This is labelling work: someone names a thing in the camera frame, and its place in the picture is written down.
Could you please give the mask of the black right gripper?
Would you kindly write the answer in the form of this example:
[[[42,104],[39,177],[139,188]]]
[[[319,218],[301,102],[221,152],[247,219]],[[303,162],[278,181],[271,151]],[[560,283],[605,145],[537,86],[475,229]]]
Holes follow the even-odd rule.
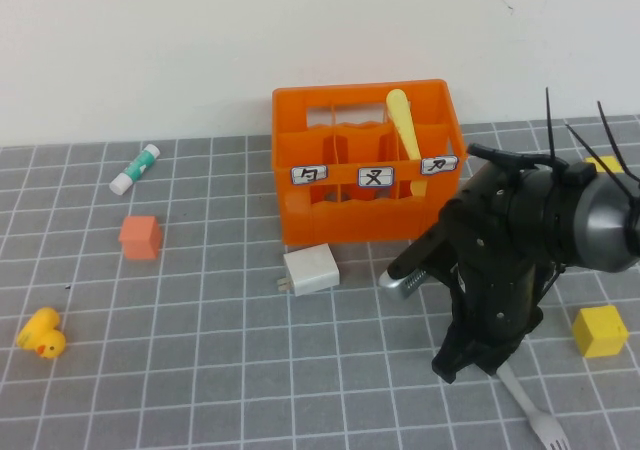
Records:
[[[576,202],[571,164],[519,169],[485,164],[440,212],[455,251],[452,322],[432,370],[446,383],[472,363],[488,375],[542,321],[539,302],[574,250],[567,227]]]

